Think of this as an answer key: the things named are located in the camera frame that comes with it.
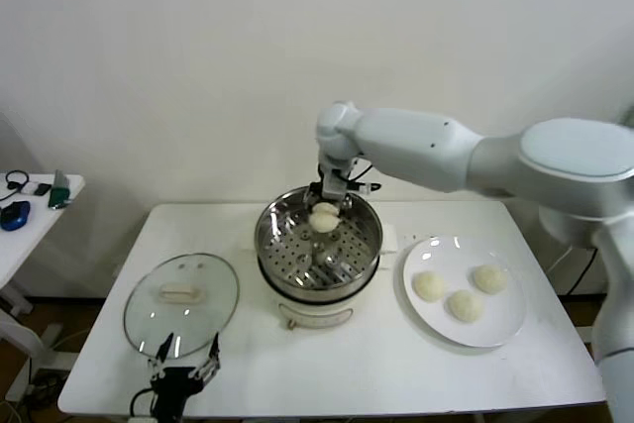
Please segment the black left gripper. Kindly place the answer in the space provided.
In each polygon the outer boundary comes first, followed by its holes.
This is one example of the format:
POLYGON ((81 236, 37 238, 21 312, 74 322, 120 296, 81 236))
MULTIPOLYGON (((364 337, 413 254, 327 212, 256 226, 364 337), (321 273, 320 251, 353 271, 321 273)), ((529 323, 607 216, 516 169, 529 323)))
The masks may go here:
POLYGON ((151 389, 157 396, 151 415, 158 423, 181 422, 188 398, 200 393, 221 368, 218 333, 212 340, 207 358, 196 369, 163 368, 172 341, 173 334, 169 333, 159 345, 156 355, 149 359, 151 389))

